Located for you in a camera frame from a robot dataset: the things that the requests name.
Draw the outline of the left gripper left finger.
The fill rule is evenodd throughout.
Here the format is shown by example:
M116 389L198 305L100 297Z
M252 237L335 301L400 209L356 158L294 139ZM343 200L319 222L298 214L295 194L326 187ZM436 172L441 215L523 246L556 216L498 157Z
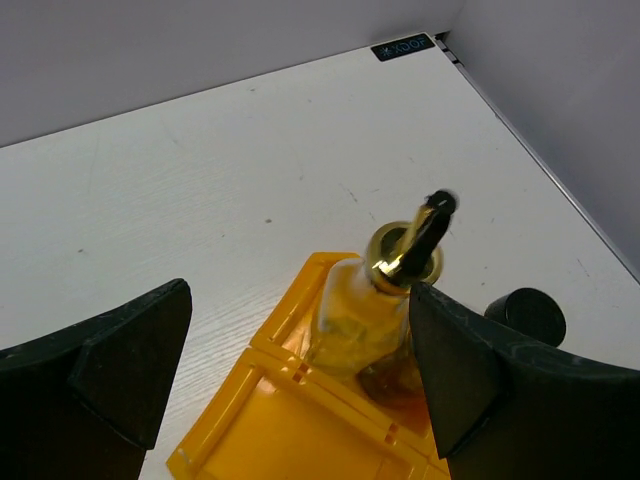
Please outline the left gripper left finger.
M136 479L154 449L192 316L171 280L2 350L4 479Z

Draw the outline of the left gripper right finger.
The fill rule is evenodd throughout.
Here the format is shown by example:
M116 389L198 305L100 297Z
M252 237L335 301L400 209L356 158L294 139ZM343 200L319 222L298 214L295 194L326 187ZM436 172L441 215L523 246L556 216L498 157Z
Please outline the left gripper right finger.
M635 479L639 374L548 346L439 290L409 322L438 456L455 479Z

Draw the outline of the black cap chili sauce bottle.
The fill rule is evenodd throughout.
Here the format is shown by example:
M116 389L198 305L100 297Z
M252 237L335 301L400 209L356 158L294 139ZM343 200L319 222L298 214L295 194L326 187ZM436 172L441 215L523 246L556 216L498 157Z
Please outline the black cap chili sauce bottle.
M534 288L519 288L493 301L484 316L551 347L560 346L566 336L560 306Z

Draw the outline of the clear square oil bottle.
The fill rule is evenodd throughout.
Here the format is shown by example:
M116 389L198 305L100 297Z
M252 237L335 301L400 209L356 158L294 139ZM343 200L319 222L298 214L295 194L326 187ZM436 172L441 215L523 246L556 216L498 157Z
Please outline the clear square oil bottle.
M437 190L412 220L379 227L362 257L341 260L330 269L311 321L307 362L339 380L357 380L387 408L424 402L409 296L414 287L440 278L440 242L457 206L453 192Z

